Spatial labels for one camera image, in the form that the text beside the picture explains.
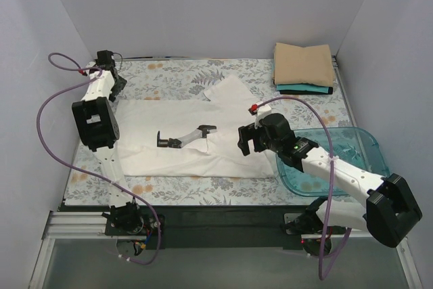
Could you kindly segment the white printed t shirt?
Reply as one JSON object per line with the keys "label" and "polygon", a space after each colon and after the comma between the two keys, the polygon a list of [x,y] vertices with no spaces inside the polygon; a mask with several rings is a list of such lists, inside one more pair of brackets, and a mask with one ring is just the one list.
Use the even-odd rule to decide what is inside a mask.
{"label": "white printed t shirt", "polygon": [[119,101],[118,154],[130,177],[237,177],[274,175],[273,154],[238,148],[238,129],[254,124],[258,100],[236,76],[205,90],[205,100]]}

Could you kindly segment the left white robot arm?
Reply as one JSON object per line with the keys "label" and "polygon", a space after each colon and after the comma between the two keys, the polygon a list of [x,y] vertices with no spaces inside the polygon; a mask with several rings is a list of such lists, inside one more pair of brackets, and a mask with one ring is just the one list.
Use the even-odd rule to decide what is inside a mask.
{"label": "left white robot arm", "polygon": [[112,51],[98,51],[88,67],[92,82],[82,100],[72,104],[72,113],[81,142],[96,157],[102,176],[110,180],[110,212],[103,216],[110,226],[135,235],[143,229],[144,219],[134,197],[125,192],[129,187],[116,146],[120,129],[110,105],[127,81],[118,74]]}

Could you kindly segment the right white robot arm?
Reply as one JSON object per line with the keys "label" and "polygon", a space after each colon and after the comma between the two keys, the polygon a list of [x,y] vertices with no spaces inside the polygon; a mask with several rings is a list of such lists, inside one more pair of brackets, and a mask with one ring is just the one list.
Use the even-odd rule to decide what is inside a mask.
{"label": "right white robot arm", "polygon": [[247,156],[270,150],[288,167],[328,180],[354,202],[326,197],[284,225],[293,234],[320,234],[331,227],[369,232],[381,244],[394,248],[421,220],[422,212],[406,180],[362,170],[331,155],[318,143],[295,135],[282,114],[270,114],[238,129],[238,147]]}

